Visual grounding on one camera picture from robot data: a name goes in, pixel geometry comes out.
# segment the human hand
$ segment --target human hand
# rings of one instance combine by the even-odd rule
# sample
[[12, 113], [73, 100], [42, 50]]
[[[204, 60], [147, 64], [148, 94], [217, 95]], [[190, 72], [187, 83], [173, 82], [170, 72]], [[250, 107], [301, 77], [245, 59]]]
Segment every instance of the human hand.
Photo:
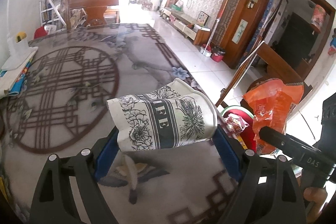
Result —
[[[300, 186], [301, 177], [297, 178], [297, 182]], [[314, 202], [314, 206], [311, 208], [307, 215], [307, 224], [314, 223], [315, 220], [320, 216], [322, 207], [327, 199], [328, 193], [326, 189], [321, 189], [317, 187], [308, 187], [303, 192], [303, 197], [309, 202]]]

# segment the blue gripper pad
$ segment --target blue gripper pad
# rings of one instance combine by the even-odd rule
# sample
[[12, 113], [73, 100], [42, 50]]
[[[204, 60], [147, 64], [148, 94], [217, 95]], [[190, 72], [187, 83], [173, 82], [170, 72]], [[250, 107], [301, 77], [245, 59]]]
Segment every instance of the blue gripper pad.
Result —
[[231, 144], [229, 143], [236, 141], [241, 147], [240, 143], [235, 139], [229, 139], [228, 135], [225, 133], [223, 128], [218, 125], [215, 134], [212, 137], [212, 141], [215, 144], [217, 152], [225, 165], [225, 168], [230, 177], [234, 178], [237, 182], [240, 182], [243, 178], [243, 175], [240, 170], [240, 160], [233, 150]]
[[106, 143], [96, 160], [93, 176], [97, 182], [107, 175], [119, 151], [117, 139], [118, 132], [112, 135], [111, 139]]

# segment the orange plastic bag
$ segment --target orange plastic bag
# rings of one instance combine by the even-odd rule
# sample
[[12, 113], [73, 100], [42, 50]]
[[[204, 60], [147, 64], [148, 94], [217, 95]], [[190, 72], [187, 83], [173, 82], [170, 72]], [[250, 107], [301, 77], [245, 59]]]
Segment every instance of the orange plastic bag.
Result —
[[300, 102], [303, 83], [285, 85], [280, 79], [269, 79], [243, 95], [253, 109], [252, 129], [259, 155], [269, 154], [275, 147], [259, 138], [261, 128], [268, 126], [284, 134], [288, 114]]

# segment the finger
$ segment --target finger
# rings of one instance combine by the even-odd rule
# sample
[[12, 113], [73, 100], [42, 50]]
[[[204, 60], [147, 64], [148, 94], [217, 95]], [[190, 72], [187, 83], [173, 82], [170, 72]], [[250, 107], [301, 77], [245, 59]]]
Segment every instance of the finger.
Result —
[[314, 201], [318, 205], [322, 205], [327, 199], [327, 191], [317, 187], [309, 187], [303, 192], [303, 197], [307, 201]]

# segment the lattice wood panel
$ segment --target lattice wood panel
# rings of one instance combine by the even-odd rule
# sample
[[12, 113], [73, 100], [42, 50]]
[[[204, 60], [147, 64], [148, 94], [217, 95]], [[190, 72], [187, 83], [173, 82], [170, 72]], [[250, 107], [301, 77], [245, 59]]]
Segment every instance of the lattice wood panel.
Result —
[[239, 0], [228, 0], [227, 1], [227, 4], [224, 8], [223, 15], [219, 21], [215, 35], [212, 39], [212, 42], [215, 45], [221, 44], [223, 37], [225, 35], [225, 32], [227, 30], [227, 27], [229, 26], [231, 19], [233, 17], [233, 14], [237, 8], [238, 3], [239, 3]]

